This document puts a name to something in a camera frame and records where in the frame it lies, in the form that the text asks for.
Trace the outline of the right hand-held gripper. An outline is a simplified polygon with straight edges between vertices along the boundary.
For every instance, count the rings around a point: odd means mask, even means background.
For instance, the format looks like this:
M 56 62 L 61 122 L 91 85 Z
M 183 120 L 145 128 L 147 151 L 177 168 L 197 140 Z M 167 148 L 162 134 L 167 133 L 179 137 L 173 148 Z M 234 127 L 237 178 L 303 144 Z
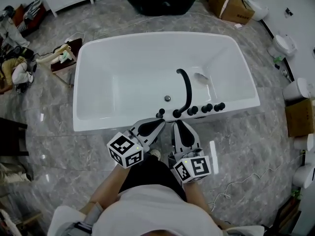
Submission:
M 200 148 L 197 132 L 186 122 L 177 120 L 172 126 L 175 152 L 168 156 L 169 168 L 181 183 L 190 183 L 211 174 L 209 156 Z

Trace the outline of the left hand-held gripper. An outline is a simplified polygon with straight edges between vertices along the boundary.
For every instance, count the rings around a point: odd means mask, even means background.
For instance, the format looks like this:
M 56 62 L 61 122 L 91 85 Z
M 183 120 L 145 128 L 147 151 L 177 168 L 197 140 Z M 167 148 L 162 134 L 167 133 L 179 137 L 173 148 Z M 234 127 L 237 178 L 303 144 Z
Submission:
M 137 121 L 130 130 L 118 132 L 107 143 L 111 158 L 123 168 L 140 163 L 165 127 L 162 118 L 147 118 Z

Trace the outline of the person's right forearm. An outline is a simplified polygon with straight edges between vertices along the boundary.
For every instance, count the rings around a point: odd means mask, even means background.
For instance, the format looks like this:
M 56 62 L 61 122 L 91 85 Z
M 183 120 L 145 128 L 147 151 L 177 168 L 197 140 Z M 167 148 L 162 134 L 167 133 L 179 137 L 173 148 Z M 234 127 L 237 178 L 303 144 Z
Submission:
M 198 206 L 209 215 L 212 215 L 209 205 L 206 202 L 204 194 L 197 181 L 184 183 L 183 188 L 184 188 L 188 203 Z

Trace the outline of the person's left forearm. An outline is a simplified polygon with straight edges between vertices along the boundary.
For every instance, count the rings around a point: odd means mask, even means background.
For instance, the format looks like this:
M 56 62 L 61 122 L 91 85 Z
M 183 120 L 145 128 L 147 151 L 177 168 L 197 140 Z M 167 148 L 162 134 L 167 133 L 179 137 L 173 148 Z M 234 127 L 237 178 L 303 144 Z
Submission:
M 111 206 L 118 198 L 118 193 L 126 180 L 130 168 L 123 168 L 117 165 L 109 176 L 101 183 L 101 185 L 92 194 L 89 202 L 79 211 L 85 215 L 98 203 L 103 210 Z

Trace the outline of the white bathtub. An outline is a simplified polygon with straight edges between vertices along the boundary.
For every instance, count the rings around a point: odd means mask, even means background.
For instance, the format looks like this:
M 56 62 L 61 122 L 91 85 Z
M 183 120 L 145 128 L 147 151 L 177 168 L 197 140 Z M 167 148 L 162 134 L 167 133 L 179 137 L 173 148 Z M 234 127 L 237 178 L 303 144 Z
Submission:
M 147 32 L 88 42 L 79 51 L 73 93 L 76 132 L 131 126 L 154 118 L 173 122 L 173 111 L 186 102 L 177 69 L 189 76 L 192 106 L 180 117 L 187 123 L 211 122 L 260 105 L 250 69 L 230 36 L 202 32 Z M 225 109 L 202 113 L 206 104 Z

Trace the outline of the person's black trousers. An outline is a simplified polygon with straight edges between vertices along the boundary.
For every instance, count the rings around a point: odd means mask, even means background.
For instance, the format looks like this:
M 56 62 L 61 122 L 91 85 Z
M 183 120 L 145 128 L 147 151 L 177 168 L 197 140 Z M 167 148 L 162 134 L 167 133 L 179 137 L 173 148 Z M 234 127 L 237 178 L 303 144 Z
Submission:
M 144 161 L 130 168 L 119 193 L 141 185 L 161 185 L 172 189 L 182 200 L 187 201 L 182 186 L 166 164 L 150 155 Z

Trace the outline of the black curved faucet spout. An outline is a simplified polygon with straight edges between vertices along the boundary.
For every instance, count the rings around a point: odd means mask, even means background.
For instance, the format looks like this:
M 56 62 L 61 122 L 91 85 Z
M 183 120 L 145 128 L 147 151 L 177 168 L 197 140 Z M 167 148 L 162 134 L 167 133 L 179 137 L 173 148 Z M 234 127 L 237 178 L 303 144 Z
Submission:
M 189 76 L 188 74 L 186 73 L 185 70 L 183 69 L 177 69 L 176 72 L 178 74 L 181 74 L 183 79 L 184 79 L 184 82 L 185 82 L 185 87 L 186 87 L 186 102 L 184 104 L 183 107 L 181 107 L 180 109 L 175 109 L 173 111 L 173 117 L 174 118 L 180 118 L 182 113 L 186 110 L 189 109 L 190 105 L 191 105 L 191 101 L 192 101 L 192 89 L 191 89 L 191 83 L 190 83 L 190 79 L 189 79 Z

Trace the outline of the person's white shirt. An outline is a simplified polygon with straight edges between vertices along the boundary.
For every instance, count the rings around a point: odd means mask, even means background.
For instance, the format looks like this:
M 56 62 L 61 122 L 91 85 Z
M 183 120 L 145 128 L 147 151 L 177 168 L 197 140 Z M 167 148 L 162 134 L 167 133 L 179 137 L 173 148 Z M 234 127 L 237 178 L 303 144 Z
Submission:
M 94 206 L 88 215 L 60 206 L 48 236 L 145 236 L 165 231 L 173 236 L 263 236 L 262 226 L 220 229 L 200 207 L 184 202 L 161 185 L 133 187 L 103 210 Z

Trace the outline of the wooden stool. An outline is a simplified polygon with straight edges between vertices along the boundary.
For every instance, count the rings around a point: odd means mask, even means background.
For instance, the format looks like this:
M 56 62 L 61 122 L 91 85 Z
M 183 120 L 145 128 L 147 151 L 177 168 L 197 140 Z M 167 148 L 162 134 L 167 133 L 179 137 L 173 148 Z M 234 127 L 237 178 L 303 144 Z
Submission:
M 57 47 L 50 55 L 36 59 L 36 64 L 42 68 L 55 81 L 58 81 L 66 88 L 72 88 L 71 80 L 66 82 L 58 76 L 58 72 L 64 69 L 72 69 L 76 67 L 79 50 L 83 45 L 83 39 L 77 38 L 68 41 L 65 44 Z

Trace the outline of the tall cardboard box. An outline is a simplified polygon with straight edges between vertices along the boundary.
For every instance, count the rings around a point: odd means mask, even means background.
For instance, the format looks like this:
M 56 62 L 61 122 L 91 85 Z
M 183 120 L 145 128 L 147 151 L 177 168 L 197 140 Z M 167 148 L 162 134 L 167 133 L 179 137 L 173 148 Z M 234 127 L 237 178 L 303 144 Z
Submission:
M 285 107 L 289 137 L 315 134 L 315 98 L 307 98 Z

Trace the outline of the green bottle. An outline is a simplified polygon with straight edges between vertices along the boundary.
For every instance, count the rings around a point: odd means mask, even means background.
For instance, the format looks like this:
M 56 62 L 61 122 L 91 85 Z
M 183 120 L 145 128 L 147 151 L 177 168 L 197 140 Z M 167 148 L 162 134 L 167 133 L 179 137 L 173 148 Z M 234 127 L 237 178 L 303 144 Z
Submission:
M 276 58 L 274 58 L 273 62 L 275 67 L 279 70 L 280 69 L 280 64 L 283 61 L 284 57 L 283 56 L 278 56 Z

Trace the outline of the dark wooden table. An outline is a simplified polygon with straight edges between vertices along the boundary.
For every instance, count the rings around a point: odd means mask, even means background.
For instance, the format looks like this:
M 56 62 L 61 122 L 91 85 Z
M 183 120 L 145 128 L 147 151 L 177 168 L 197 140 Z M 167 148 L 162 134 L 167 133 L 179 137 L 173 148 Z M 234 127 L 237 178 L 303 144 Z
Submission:
M 27 124 L 0 118 L 0 156 L 29 156 L 26 147 Z

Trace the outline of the large open cardboard box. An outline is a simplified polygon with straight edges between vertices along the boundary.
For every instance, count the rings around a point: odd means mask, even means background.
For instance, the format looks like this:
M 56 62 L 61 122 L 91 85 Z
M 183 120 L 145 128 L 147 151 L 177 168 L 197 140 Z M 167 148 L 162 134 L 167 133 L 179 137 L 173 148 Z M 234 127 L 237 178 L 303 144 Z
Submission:
M 225 21 L 247 24 L 254 15 L 254 10 L 245 0 L 207 0 L 210 10 Z

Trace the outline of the striped cloth pile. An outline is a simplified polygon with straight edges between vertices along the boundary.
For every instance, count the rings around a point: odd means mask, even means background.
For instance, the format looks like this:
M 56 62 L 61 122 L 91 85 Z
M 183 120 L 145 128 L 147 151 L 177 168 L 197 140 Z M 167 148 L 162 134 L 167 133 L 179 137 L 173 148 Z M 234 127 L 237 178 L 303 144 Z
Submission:
M 42 0 L 34 0 L 25 8 L 25 13 L 23 15 L 23 20 L 33 21 L 37 15 L 45 14 L 46 9 L 43 5 Z

